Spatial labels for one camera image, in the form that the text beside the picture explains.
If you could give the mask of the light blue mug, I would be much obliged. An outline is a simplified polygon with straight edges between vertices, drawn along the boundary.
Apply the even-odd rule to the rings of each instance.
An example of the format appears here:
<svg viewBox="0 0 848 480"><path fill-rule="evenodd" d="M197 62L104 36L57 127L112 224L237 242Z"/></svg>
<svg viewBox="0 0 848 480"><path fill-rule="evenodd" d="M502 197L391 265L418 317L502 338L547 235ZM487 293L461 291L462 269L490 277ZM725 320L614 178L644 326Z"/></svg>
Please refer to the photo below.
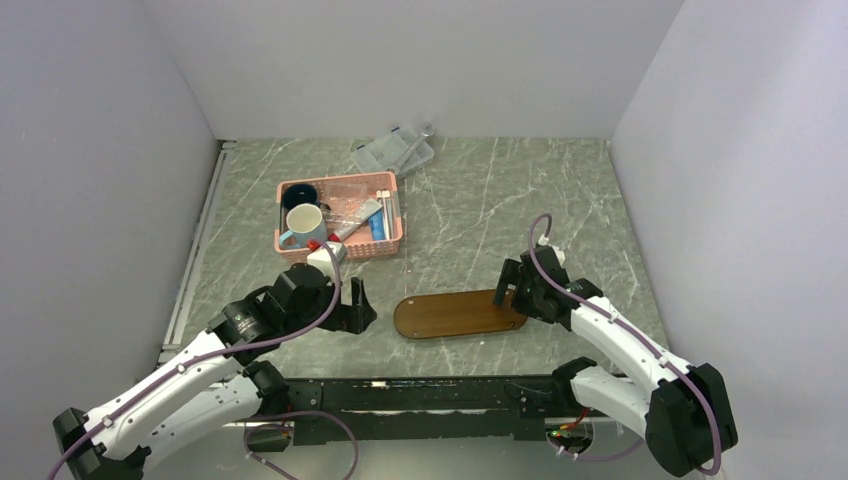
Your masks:
<svg viewBox="0 0 848 480"><path fill-rule="evenodd" d="M300 204L285 214L277 245L282 249L308 248L311 241L324 242L328 236L322 209L314 204Z"/></svg>

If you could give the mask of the pink plastic basket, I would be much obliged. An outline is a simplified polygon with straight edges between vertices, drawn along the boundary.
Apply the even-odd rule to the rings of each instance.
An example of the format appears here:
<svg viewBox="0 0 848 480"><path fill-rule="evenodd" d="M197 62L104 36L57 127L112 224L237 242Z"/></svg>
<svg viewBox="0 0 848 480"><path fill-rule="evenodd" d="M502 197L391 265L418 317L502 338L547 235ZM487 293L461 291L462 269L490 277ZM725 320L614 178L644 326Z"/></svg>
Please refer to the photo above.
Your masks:
<svg viewBox="0 0 848 480"><path fill-rule="evenodd" d="M377 172L377 173L367 173L367 174L353 174L353 175L342 175L342 176L330 176L330 177L320 177L320 178L309 178L309 179L301 179L301 180L291 180L284 181L276 187L275 193L275 201L277 203L278 214L277 221L278 227L274 232L274 249L275 251L282 256L285 260L290 263L304 263L306 261L307 255L310 253L308 248L293 248L293 249L282 249L277 245L278 236L284 228L284 217L287 213L286 210L283 209L281 205L281 195L283 189L296 184L296 183L307 183L315 186L319 191L319 197L323 192L324 188L329 185L357 185L364 186L368 189L368 197L377 198L376 192L378 190L391 190L395 193L398 211L397 214L397 224L396 227L398 229L398 238L395 240L386 240L381 242L375 242L372 240L371 232L368 223L363 223L350 237L344 240L342 243L347 248L348 259L364 259L364 258L372 258L377 256L387 256L394 255L399 251L400 248L400 240L404 236L403 229L403 221L402 215L400 213L400 202L398 199L398 185L396 176L390 172ZM330 227L327 224L328 230L330 232L334 231L337 227Z"/></svg>

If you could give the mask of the clear acrylic toothbrush holder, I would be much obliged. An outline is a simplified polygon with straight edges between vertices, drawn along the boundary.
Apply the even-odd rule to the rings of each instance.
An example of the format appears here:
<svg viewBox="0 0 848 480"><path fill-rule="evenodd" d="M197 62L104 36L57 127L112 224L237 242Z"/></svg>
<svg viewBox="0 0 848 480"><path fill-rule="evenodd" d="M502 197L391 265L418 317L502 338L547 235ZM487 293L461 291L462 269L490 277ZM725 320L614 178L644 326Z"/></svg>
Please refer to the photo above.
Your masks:
<svg viewBox="0 0 848 480"><path fill-rule="evenodd" d="M360 220L360 207L368 197L364 186L343 184L326 186L320 195L324 218L330 227L337 227Z"/></svg>

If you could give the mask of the dark blue mug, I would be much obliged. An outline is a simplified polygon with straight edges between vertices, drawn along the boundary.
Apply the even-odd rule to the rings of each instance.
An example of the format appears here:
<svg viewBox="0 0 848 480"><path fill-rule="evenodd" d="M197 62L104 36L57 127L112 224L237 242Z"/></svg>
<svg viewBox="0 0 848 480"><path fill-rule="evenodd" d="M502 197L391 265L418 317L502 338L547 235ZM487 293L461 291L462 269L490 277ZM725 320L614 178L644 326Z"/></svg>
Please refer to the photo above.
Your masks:
<svg viewBox="0 0 848 480"><path fill-rule="evenodd" d="M300 205L320 205L318 189L307 183L296 183L283 189L281 205L289 211Z"/></svg>

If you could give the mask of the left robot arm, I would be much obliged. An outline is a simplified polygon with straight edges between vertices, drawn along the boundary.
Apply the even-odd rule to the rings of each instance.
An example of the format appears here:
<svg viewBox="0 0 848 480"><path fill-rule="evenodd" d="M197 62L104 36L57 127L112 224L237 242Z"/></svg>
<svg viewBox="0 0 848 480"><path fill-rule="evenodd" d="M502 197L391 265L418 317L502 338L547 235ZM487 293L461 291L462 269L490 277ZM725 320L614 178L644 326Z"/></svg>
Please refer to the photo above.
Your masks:
<svg viewBox="0 0 848 480"><path fill-rule="evenodd" d="M126 392L53 420L76 479L140 479L181 447L237 420L272 420L298 406L286 380L263 355L315 328L361 334L377 318L364 282L350 280L341 300L337 274L297 263L276 281L223 307L175 357Z"/></svg>

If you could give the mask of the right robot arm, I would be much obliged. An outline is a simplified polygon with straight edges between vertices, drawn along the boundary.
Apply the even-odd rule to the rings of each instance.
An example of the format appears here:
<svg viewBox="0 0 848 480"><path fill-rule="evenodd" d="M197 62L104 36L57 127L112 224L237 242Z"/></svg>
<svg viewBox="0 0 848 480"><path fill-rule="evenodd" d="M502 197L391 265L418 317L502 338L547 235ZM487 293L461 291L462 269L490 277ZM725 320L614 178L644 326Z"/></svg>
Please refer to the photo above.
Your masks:
<svg viewBox="0 0 848 480"><path fill-rule="evenodd" d="M589 341L618 366L617 377L587 357L551 375L548 395L557 411L597 410L636 433L656 462L682 477L707 472L738 443L726 385L712 365L694 366L646 336L587 279L572 280L551 246L507 259L494 304L558 324Z"/></svg>

